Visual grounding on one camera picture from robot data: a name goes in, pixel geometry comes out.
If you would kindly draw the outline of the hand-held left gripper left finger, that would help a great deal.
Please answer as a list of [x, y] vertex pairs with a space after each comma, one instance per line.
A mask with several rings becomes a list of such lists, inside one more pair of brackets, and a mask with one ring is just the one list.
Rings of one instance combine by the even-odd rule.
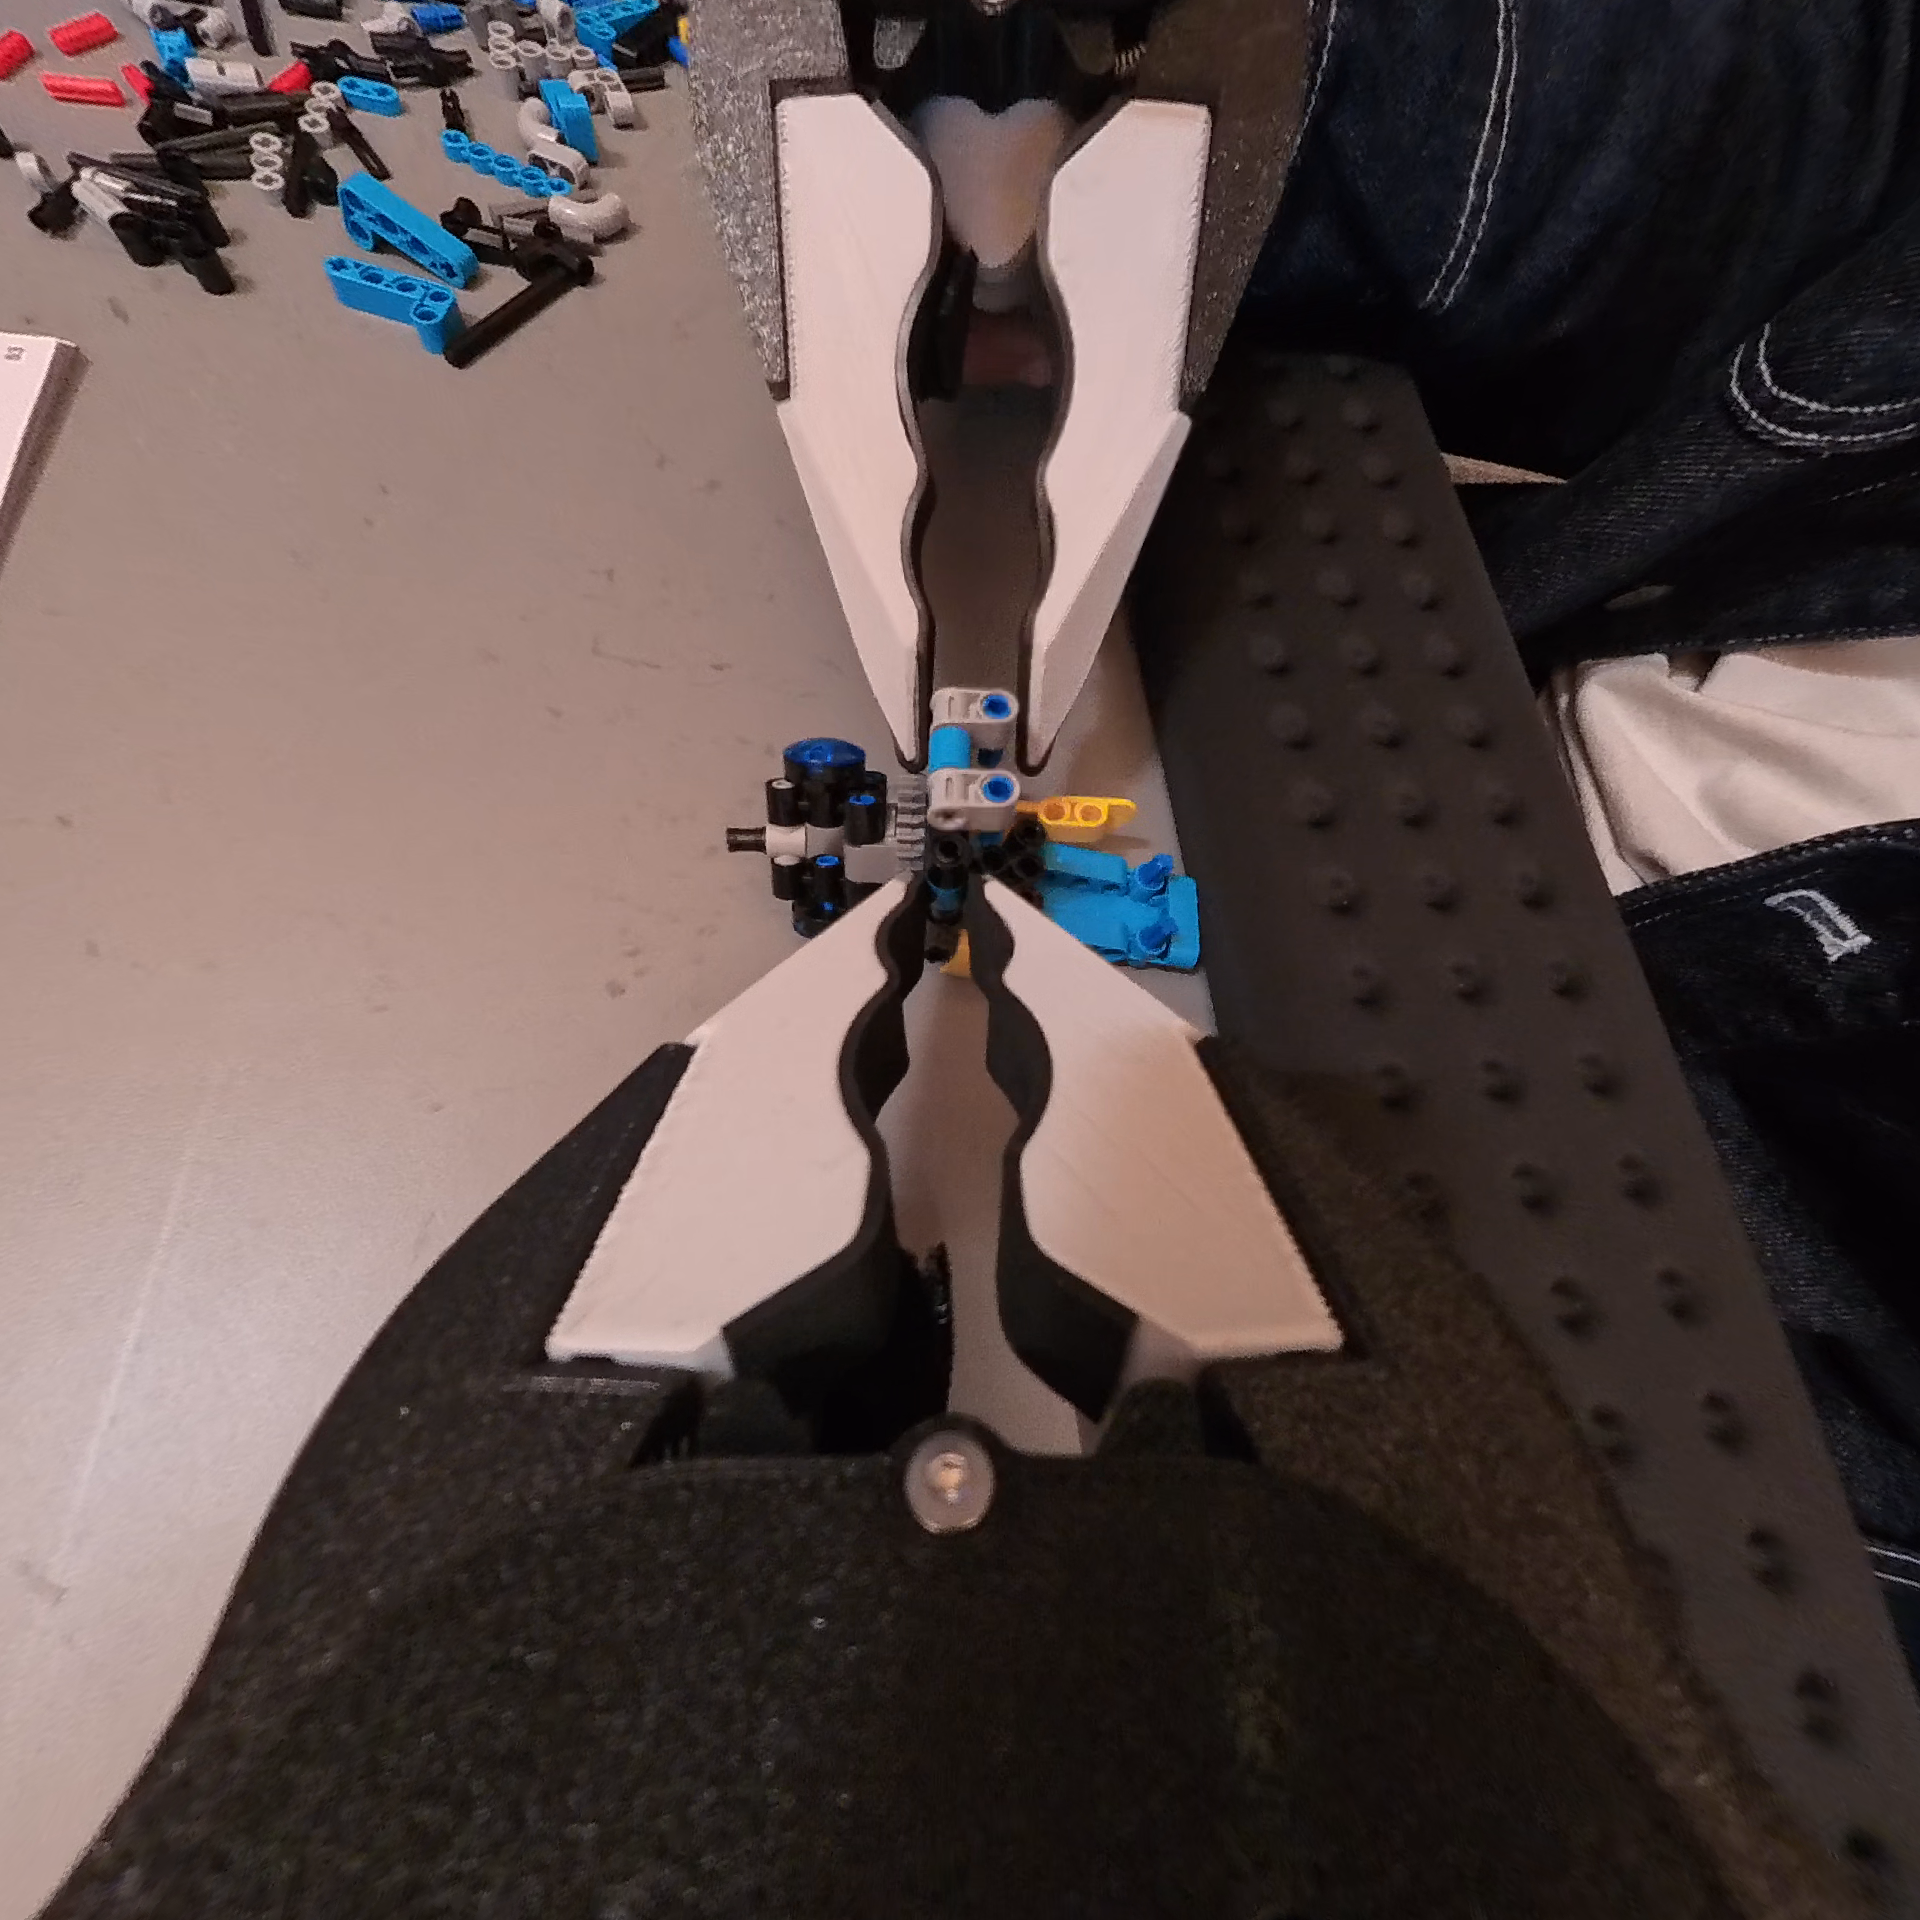
[[550, 1361], [742, 1374], [748, 1314], [840, 1254], [873, 1151], [839, 1083], [888, 969], [884, 884], [687, 1036], [691, 1059], [548, 1332]]

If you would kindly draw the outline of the person's denim jacket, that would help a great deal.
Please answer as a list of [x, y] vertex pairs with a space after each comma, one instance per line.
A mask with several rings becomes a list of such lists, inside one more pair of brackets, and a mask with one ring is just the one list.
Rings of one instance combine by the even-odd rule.
[[[1915, 210], [1525, 509], [1481, 522], [1579, 666], [1915, 638]], [[1915, 1661], [1918, 823], [1635, 886], [1623, 919]]]

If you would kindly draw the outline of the black studded mat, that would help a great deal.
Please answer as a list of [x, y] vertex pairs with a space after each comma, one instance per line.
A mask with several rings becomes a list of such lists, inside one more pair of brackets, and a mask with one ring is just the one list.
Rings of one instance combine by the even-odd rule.
[[1134, 635], [1217, 1036], [1491, 1283], [1768, 1786], [1915, 1916], [1904, 1654], [1408, 377], [1225, 350]]

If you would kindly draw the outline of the grey desk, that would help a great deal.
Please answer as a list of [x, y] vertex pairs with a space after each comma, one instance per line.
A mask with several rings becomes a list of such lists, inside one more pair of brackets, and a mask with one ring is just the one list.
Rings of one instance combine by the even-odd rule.
[[301, 1441], [427, 1266], [790, 950], [721, 851], [883, 751], [684, 84], [635, 230], [473, 371], [224, 193], [238, 291], [30, 229], [84, 354], [5, 563], [5, 1916], [171, 1718]]

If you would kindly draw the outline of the black gear brick assembly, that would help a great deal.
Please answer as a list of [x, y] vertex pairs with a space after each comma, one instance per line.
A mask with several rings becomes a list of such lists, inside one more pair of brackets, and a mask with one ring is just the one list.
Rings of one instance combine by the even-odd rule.
[[1044, 829], [1019, 818], [1021, 783], [1007, 758], [1017, 714], [1017, 697], [1001, 687], [936, 687], [920, 775], [884, 775], [836, 737], [799, 738], [763, 787], [766, 823], [728, 827], [727, 847], [768, 859], [774, 899], [805, 940], [884, 883], [924, 881], [926, 959], [959, 969], [975, 881], [1041, 905]]

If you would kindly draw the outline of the pile of small brick parts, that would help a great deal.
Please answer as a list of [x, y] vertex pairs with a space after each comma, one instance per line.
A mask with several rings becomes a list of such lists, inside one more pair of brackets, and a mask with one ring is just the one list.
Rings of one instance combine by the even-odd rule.
[[102, 234], [209, 297], [238, 287], [222, 185], [328, 213], [336, 302], [464, 369], [629, 230], [613, 133], [686, 59], [670, 4], [79, 4], [38, 39], [5, 26], [5, 79], [127, 115], [131, 147], [7, 138], [5, 166], [37, 234]]

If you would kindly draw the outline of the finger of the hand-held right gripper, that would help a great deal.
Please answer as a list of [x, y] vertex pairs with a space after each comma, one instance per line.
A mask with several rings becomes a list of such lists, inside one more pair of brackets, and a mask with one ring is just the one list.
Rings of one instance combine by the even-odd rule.
[[1062, 158], [1039, 268], [1065, 347], [1039, 467], [1044, 586], [1025, 621], [1021, 751], [1048, 751], [1191, 431], [1183, 356], [1212, 113], [1127, 101]]
[[785, 397], [777, 418], [839, 606], [903, 765], [924, 765], [932, 638], [927, 469], [907, 347], [943, 239], [934, 173], [852, 92], [774, 107]]

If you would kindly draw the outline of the blue yellow brick assembly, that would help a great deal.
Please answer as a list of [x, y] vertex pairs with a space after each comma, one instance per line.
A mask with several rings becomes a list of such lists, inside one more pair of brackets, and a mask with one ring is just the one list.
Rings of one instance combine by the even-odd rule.
[[1135, 804], [1123, 798], [1021, 799], [1019, 823], [1039, 834], [1039, 876], [1023, 881], [1059, 927], [1131, 969], [1196, 971], [1203, 927], [1196, 881], [1171, 855], [1128, 861], [1108, 847]]

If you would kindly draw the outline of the person's right forearm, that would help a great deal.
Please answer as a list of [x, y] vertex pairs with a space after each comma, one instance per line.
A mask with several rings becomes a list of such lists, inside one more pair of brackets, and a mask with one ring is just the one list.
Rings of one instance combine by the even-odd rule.
[[1573, 476], [1915, 210], [1915, 4], [1315, 4], [1241, 322]]

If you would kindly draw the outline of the person's white shirt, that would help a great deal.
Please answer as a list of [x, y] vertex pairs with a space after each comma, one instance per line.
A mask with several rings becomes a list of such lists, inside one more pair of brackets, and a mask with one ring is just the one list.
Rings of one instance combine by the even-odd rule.
[[1614, 894], [1918, 817], [1918, 638], [1635, 657], [1543, 717]]

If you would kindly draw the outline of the building instruction booklet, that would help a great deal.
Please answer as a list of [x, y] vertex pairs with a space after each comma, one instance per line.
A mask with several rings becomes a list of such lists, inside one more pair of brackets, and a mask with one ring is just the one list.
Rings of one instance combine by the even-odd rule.
[[81, 371], [84, 354], [69, 340], [3, 334], [3, 558]]

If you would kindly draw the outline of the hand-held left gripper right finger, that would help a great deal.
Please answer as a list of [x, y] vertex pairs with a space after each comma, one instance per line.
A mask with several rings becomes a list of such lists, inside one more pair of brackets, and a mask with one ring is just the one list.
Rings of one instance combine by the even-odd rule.
[[1005, 884], [966, 908], [987, 1067], [1014, 1109], [999, 1324], [1048, 1388], [1188, 1381], [1341, 1332], [1199, 1036]]

